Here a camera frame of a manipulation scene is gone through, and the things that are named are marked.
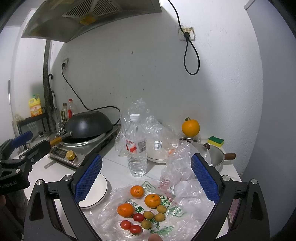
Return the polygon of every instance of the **bottle cap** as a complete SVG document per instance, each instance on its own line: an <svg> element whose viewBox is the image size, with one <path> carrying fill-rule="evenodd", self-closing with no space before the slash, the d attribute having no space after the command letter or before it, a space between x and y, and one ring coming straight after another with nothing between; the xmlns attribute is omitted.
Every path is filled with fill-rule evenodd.
<svg viewBox="0 0 296 241"><path fill-rule="evenodd" d="M130 120L131 121L138 121L140 119L140 114L131 114Z"/></svg>

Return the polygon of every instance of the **wooden handle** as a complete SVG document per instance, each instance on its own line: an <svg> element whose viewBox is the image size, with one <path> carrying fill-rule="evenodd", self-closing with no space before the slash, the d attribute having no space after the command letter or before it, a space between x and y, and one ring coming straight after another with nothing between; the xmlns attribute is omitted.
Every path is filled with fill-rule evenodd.
<svg viewBox="0 0 296 241"><path fill-rule="evenodd" d="M203 144L204 147L206 147L208 150L210 149L210 144L209 143L205 143Z"/></svg>
<svg viewBox="0 0 296 241"><path fill-rule="evenodd" d="M235 153L226 153L224 154L224 160L234 160L236 158Z"/></svg>
<svg viewBox="0 0 296 241"><path fill-rule="evenodd" d="M52 141L50 141L50 145L51 147L55 146L56 144L60 143L62 141L61 137L57 137L56 139L53 139Z"/></svg>

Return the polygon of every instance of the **metal screw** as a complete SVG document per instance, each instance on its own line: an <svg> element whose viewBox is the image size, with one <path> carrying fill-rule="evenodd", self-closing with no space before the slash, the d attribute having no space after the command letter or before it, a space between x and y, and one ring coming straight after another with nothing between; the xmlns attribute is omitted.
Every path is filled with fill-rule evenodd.
<svg viewBox="0 0 296 241"><path fill-rule="evenodd" d="M43 183L43 181L41 179L37 180L36 184L37 185L41 185Z"/></svg>
<svg viewBox="0 0 296 241"><path fill-rule="evenodd" d="M254 185L258 184L258 181L256 179L252 179L251 183L253 183Z"/></svg>
<svg viewBox="0 0 296 241"><path fill-rule="evenodd" d="M66 176L63 177L63 180L64 181L69 181L71 179L71 177L72 177L71 175L66 175Z"/></svg>
<svg viewBox="0 0 296 241"><path fill-rule="evenodd" d="M222 179L223 179L224 181L226 181L226 182L230 181L230 177L227 176L227 175L224 175L224 176L222 177Z"/></svg>

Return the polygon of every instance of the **cherry tomato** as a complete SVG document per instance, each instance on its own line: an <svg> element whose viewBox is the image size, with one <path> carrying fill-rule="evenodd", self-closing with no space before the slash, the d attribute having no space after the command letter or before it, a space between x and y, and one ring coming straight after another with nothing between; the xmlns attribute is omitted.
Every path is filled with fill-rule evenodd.
<svg viewBox="0 0 296 241"><path fill-rule="evenodd" d="M131 234L139 234L142 232L142 228L139 225L133 225L130 229Z"/></svg>
<svg viewBox="0 0 296 241"><path fill-rule="evenodd" d="M120 227L124 230L130 230L131 228L131 222L128 221L128 220L123 220L121 223L120 223Z"/></svg>
<svg viewBox="0 0 296 241"><path fill-rule="evenodd" d="M141 213L135 213L135 214L133 215L133 219L134 219L136 222L142 222L142 221L145 219L145 217L144 217L144 215L141 214Z"/></svg>

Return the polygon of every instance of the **yellow bottle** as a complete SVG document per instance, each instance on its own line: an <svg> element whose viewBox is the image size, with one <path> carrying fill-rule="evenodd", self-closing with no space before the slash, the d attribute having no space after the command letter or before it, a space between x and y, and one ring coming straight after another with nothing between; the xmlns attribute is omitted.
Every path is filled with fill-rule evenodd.
<svg viewBox="0 0 296 241"><path fill-rule="evenodd" d="M42 108L41 108L41 101L39 98L39 95L32 95L32 99L29 100L29 107L31 111L31 116L36 116L42 114Z"/></svg>

